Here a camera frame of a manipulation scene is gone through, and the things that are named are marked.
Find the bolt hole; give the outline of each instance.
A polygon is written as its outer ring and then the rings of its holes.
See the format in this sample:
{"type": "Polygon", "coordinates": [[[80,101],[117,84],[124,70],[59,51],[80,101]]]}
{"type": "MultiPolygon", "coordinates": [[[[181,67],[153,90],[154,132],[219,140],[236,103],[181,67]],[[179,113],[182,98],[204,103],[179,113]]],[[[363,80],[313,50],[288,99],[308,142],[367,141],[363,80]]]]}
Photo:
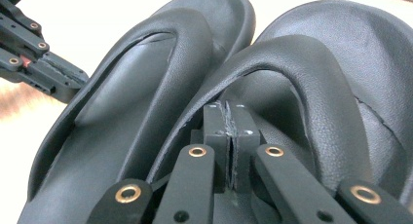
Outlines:
{"type": "Polygon", "coordinates": [[[128,199],[128,198],[133,197],[135,193],[136,193],[136,192],[135,192],[134,190],[125,190],[125,191],[121,194],[121,196],[122,196],[123,198],[125,198],[125,199],[128,199]]]}
{"type": "Polygon", "coordinates": [[[41,48],[41,49],[45,49],[45,48],[47,47],[46,43],[43,43],[43,42],[39,43],[38,46],[39,46],[39,48],[41,48]]]}
{"type": "Polygon", "coordinates": [[[178,211],[174,216],[173,220],[178,223],[183,223],[189,220],[189,214],[186,211],[178,211]]]}
{"type": "Polygon", "coordinates": [[[283,155],[282,149],[278,147],[268,147],[265,149],[265,152],[272,157],[281,157],[283,155]]]}
{"type": "Polygon", "coordinates": [[[352,192],[353,196],[364,203],[377,205],[382,201],[380,195],[368,187],[353,186],[350,191],[352,192]]]}
{"type": "Polygon", "coordinates": [[[10,58],[9,63],[12,65],[16,65],[19,63],[19,60],[17,58],[10,58]]]}
{"type": "Polygon", "coordinates": [[[319,210],[317,212],[317,217],[323,222],[334,222],[333,216],[326,211],[319,210]]]}
{"type": "Polygon", "coordinates": [[[135,184],[129,184],[118,190],[115,199],[118,203],[127,204],[136,201],[142,191],[135,184]]]}
{"type": "Polygon", "coordinates": [[[36,28],[39,27],[39,25],[35,22],[32,22],[32,23],[30,23],[30,27],[36,29],[36,28]]]}
{"type": "Polygon", "coordinates": [[[199,158],[202,157],[203,155],[205,155],[207,153],[207,150],[205,150],[202,147],[195,147],[195,148],[191,148],[189,150],[189,155],[191,155],[194,158],[199,158]]]}

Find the table surface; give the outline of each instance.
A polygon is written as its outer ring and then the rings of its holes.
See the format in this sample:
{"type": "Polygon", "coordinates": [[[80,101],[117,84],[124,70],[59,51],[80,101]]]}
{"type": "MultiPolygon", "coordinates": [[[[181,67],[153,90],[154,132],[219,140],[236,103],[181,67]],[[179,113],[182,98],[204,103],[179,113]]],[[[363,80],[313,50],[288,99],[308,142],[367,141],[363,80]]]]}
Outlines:
{"type": "MultiPolygon", "coordinates": [[[[112,45],[131,27],[170,0],[22,0],[18,6],[43,26],[52,51],[92,75],[112,45]]],[[[282,13],[316,0],[249,0],[256,38],[282,13]]],[[[351,0],[385,10],[413,26],[413,3],[351,0]]],[[[0,220],[16,223],[26,199],[31,164],[39,145],[65,107],[25,84],[0,79],[0,174],[6,207],[0,220]]]]}

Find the mounting hardware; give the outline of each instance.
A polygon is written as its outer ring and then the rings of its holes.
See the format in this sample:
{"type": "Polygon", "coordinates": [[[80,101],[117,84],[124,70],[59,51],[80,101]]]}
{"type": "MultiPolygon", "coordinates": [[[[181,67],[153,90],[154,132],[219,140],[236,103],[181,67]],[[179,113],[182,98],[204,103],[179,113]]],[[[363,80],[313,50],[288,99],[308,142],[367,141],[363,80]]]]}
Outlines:
{"type": "Polygon", "coordinates": [[[209,146],[182,148],[152,223],[212,224],[214,168],[215,153],[209,146]],[[203,157],[188,155],[188,151],[198,150],[195,154],[203,152],[203,157]]]}
{"type": "Polygon", "coordinates": [[[45,48],[48,47],[48,45],[46,45],[46,43],[43,43],[43,42],[39,43],[38,46],[39,46],[39,48],[41,48],[41,49],[45,49],[45,48]]]}
{"type": "Polygon", "coordinates": [[[200,158],[207,154],[207,150],[203,147],[194,147],[189,150],[189,155],[194,158],[200,158]]]}
{"type": "Polygon", "coordinates": [[[379,203],[382,202],[382,199],[380,198],[379,194],[377,194],[375,191],[371,190],[368,187],[364,186],[353,186],[350,191],[352,192],[353,196],[355,196],[357,199],[361,200],[364,203],[372,204],[372,205],[378,205],[379,203]],[[367,193],[369,196],[366,197],[362,195],[361,192],[367,193]]]}
{"type": "Polygon", "coordinates": [[[16,64],[19,63],[19,60],[17,58],[13,57],[13,58],[10,58],[9,63],[12,64],[12,65],[16,65],[16,64]]]}
{"type": "Polygon", "coordinates": [[[252,160],[254,194],[274,204],[284,223],[356,223],[287,148],[261,145],[252,160]],[[285,152],[283,157],[268,157],[274,149],[285,152]]]}
{"type": "Polygon", "coordinates": [[[201,136],[203,136],[200,141],[194,143],[203,143],[210,146],[215,152],[215,176],[214,176],[214,187],[215,193],[223,193],[226,187],[226,174],[227,174],[227,152],[230,150],[230,137],[228,129],[226,129],[226,124],[224,115],[223,104],[220,101],[215,101],[213,103],[204,106],[204,128],[200,130],[201,136]],[[219,106],[219,108],[210,108],[210,105],[219,106]]]}
{"type": "Polygon", "coordinates": [[[140,197],[141,190],[135,184],[123,186],[116,193],[115,199],[118,203],[127,204],[136,201],[140,197]],[[132,192],[131,196],[125,195],[126,192],[132,192]]]}
{"type": "Polygon", "coordinates": [[[35,22],[32,22],[32,23],[30,23],[30,27],[33,28],[33,29],[36,29],[36,28],[39,28],[39,24],[37,24],[35,22]]]}
{"type": "Polygon", "coordinates": [[[106,190],[100,201],[94,206],[87,223],[151,223],[154,215],[152,204],[153,190],[151,185],[139,179],[125,179],[106,190]],[[136,198],[128,203],[121,203],[115,199],[115,195],[121,196],[121,200],[125,197],[135,196],[136,198]]]}
{"type": "Polygon", "coordinates": [[[283,150],[279,147],[268,147],[265,152],[271,157],[281,157],[283,155],[283,150]]]}

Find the black rubber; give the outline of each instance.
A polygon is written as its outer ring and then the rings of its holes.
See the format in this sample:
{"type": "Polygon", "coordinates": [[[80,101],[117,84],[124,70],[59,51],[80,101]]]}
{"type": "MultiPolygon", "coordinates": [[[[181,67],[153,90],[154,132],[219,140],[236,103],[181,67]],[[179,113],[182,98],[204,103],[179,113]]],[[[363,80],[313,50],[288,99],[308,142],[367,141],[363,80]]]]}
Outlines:
{"type": "Polygon", "coordinates": [[[145,179],[205,76],[253,30],[247,0],[174,0],[129,31],[46,136],[19,223],[85,223],[114,183],[145,179]]]}
{"type": "Polygon", "coordinates": [[[296,35],[256,43],[209,77],[174,126],[149,182],[169,172],[173,151],[181,145],[180,135],[191,126],[188,122],[196,112],[243,76],[258,70],[279,73],[291,82],[301,101],[305,131],[324,186],[334,191],[343,178],[371,179],[364,127],[339,64],[321,42],[296,35]]]}
{"type": "MultiPolygon", "coordinates": [[[[363,157],[370,158],[373,182],[413,207],[412,28],[382,10],[329,0],[285,13],[257,42],[297,34],[320,40],[334,54],[361,113],[369,148],[369,155],[363,157]]],[[[258,115],[305,145],[305,134],[291,127],[291,123],[298,122],[293,120],[299,119],[299,111],[289,87],[283,78],[261,74],[245,80],[234,92],[242,90],[243,95],[237,96],[258,115]],[[257,90],[261,95],[252,94],[257,90]],[[268,117],[269,109],[285,111],[273,111],[268,117]]]]}

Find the brass grommet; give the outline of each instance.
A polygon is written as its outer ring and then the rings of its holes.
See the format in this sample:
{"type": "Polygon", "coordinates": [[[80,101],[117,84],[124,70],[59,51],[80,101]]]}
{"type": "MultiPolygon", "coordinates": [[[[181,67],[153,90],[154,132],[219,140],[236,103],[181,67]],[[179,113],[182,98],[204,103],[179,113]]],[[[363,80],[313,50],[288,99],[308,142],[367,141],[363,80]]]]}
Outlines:
{"type": "Polygon", "coordinates": [[[350,191],[352,192],[353,196],[355,196],[357,199],[361,200],[364,203],[372,204],[372,205],[378,205],[379,203],[382,202],[382,199],[380,198],[379,194],[377,194],[375,191],[371,190],[368,187],[364,186],[353,186],[350,191]],[[359,193],[359,191],[363,191],[371,195],[371,198],[364,197],[359,193]]]}
{"type": "Polygon", "coordinates": [[[48,45],[44,42],[39,43],[39,45],[37,45],[37,46],[41,49],[45,49],[46,47],[48,47],[48,45]]]}
{"type": "Polygon", "coordinates": [[[137,185],[129,184],[119,189],[116,193],[115,199],[118,203],[127,204],[136,201],[140,197],[140,193],[141,190],[137,185]],[[133,191],[133,195],[125,197],[123,193],[127,191],[133,191]]]}
{"type": "Polygon", "coordinates": [[[189,155],[194,158],[200,158],[207,153],[207,150],[202,147],[194,147],[189,150],[189,155]]]}
{"type": "Polygon", "coordinates": [[[10,58],[9,63],[12,65],[16,65],[19,63],[19,60],[15,57],[10,58]]]}
{"type": "Polygon", "coordinates": [[[268,147],[265,152],[271,157],[281,157],[283,155],[283,150],[279,147],[268,147]]]}
{"type": "Polygon", "coordinates": [[[32,23],[30,23],[30,27],[33,28],[33,29],[36,29],[36,28],[39,27],[39,24],[37,24],[35,22],[32,22],[32,23]]]}

